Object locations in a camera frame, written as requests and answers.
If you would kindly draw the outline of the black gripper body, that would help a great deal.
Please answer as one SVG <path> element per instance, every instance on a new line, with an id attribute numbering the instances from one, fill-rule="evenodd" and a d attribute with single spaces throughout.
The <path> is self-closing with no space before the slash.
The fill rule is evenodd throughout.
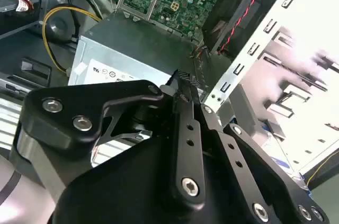
<path id="1" fill-rule="evenodd" d="M 147 140 L 76 178 L 53 223 L 251 223 L 248 150 L 227 135 Z"/>

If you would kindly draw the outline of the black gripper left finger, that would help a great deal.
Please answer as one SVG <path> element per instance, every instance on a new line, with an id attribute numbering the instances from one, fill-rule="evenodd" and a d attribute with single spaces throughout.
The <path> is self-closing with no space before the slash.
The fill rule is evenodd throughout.
<path id="1" fill-rule="evenodd" d="M 147 80 L 43 88 L 24 99 L 14 148 L 56 206 L 76 178 L 146 142 L 188 138 L 189 79 L 176 71 Z"/>

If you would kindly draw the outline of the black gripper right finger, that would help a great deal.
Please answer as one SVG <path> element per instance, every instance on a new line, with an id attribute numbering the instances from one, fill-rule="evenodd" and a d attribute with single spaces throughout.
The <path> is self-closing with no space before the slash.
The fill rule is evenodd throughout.
<path id="1" fill-rule="evenodd" d="M 189 84 L 190 223 L 328 223 L 321 207 L 237 124 L 222 127 Z"/>

